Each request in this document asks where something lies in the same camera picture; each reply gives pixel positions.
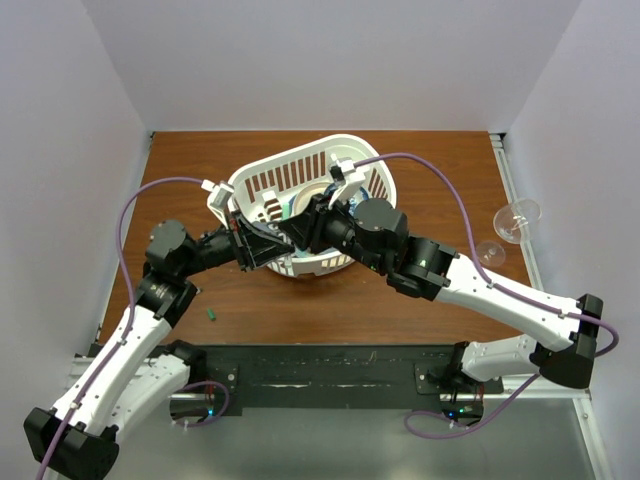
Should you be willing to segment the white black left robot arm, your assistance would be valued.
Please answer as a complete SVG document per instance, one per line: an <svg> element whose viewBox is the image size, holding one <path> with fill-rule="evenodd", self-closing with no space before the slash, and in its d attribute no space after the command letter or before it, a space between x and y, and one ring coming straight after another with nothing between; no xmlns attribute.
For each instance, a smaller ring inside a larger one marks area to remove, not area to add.
<svg viewBox="0 0 640 480"><path fill-rule="evenodd" d="M196 392L206 384L206 355L187 343L172 345L149 372L137 373L194 299L197 288L189 276L229 262L250 271L293 250L239 212L199 240L176 220L156 225L143 277L112 336L50 409L35 408L24 421L40 463L37 476L54 470L69 479L105 478L125 439L165 397L181 389Z"/></svg>

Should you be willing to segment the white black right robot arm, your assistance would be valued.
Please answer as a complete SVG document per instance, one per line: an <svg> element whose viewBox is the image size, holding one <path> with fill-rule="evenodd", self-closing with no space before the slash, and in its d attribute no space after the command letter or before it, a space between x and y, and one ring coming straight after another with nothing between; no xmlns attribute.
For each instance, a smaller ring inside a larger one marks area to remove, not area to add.
<svg viewBox="0 0 640 480"><path fill-rule="evenodd" d="M519 334L492 342L460 342L433 380L459 393L497 377L539 374L563 387L589 386L597 349L594 296L559 297L495 273L481 274L455 249L409 231L406 215L383 199L349 210L314 196L305 210L279 229L300 250L334 248L385 277L396 292L465 307L506 324Z"/></svg>

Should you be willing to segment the stacked plates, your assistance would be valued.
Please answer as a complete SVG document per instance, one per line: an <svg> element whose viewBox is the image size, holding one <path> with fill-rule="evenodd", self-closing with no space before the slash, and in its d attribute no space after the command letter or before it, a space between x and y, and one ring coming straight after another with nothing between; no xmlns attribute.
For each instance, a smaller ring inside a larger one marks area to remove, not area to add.
<svg viewBox="0 0 640 480"><path fill-rule="evenodd" d="M316 194L320 194L322 196L326 196L329 198L331 198L332 193L334 192L336 186L331 184L326 184L322 187L317 187L315 186L312 190L309 189L305 189L302 193L299 193L295 199L293 200L293 203L290 205L290 213L289 216L287 218L290 218L291 216L295 216L299 213L301 213L302 211L304 211L306 208L310 208L309 207L309 203L312 200L312 197ZM362 255L363 255L363 249L361 247L361 245L358 243L358 241L355 238L355 211L357 209L357 207L365 202L368 201L370 199L370 195L369 193L363 188L360 187L360 189L356 192L356 194L348 201L349 205L350 205L350 212L351 215L353 217L353 226L354 226L354 236L353 236L353 243L351 244L351 248L350 248L350 252L349 253L341 253L333 248L325 250L323 252L321 252L320 254L313 254L310 253L308 251L308 249L306 251L300 251L297 250L295 248L294 251L294 256L295 257L301 257L301 258L315 258L318 257L320 255L324 255L326 253L337 253L339 252L340 254L346 255L348 258L361 263L362 262Z"/></svg>

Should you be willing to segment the white plastic dish basket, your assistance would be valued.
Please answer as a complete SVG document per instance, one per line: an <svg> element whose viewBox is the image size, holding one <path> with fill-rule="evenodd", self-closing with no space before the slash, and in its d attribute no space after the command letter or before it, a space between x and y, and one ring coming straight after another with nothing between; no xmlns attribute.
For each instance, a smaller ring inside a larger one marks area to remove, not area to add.
<svg viewBox="0 0 640 480"><path fill-rule="evenodd" d="M290 205L305 189L331 185L329 168L337 159L350 158L354 162L378 156L378 152L364 139L335 134L306 143L270 157L246 164L228 180L235 191L228 202L230 211L239 210L252 223L262 224L287 218ZM397 190L393 176L383 161L363 167L366 180L363 187L372 198L382 198L397 205ZM337 272L354 263L346 255L326 253L315 258L292 256L287 269L284 258L267 265L273 272L295 278L313 274L322 276Z"/></svg>

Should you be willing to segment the clear wine glass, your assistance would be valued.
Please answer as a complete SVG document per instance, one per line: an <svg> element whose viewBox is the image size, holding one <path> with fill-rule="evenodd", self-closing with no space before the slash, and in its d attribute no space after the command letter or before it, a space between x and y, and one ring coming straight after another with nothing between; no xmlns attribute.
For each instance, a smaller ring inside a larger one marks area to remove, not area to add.
<svg viewBox="0 0 640 480"><path fill-rule="evenodd" d="M523 245L536 236L541 218L542 210L536 201L518 199L495 213L493 228L503 242ZM501 266L506 260L503 245L492 240L478 243L476 254L480 264L486 267Z"/></svg>

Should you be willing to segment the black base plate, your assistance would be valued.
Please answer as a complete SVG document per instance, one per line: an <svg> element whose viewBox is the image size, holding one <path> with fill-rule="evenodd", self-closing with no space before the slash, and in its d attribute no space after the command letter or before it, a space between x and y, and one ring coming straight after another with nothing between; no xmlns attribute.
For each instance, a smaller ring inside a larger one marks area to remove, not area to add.
<svg viewBox="0 0 640 480"><path fill-rule="evenodd" d="M201 345L175 341L144 360L176 353L191 366L196 387L174 403L179 412L206 407L239 416L250 408L441 410L441 396L462 400L502 392L501 381L449 384L460 345Z"/></svg>

